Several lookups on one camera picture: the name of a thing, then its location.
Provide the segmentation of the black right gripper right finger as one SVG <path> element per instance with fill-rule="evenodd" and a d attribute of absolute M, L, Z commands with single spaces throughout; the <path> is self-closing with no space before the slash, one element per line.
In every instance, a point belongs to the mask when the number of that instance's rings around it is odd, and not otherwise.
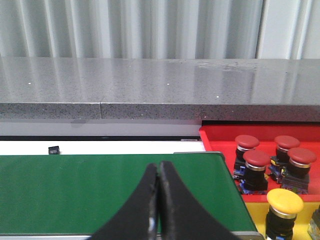
<path fill-rule="evenodd" d="M 159 165 L 159 214 L 163 240 L 238 240 L 199 203 L 170 161 Z"/>

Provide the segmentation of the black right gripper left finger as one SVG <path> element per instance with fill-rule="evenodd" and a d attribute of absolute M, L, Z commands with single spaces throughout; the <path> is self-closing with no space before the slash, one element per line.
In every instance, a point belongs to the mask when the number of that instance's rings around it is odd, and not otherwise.
<path fill-rule="evenodd" d="M 91 236 L 93 240 L 155 240 L 158 231 L 157 166 L 148 164 L 137 187 L 118 212 Z"/>

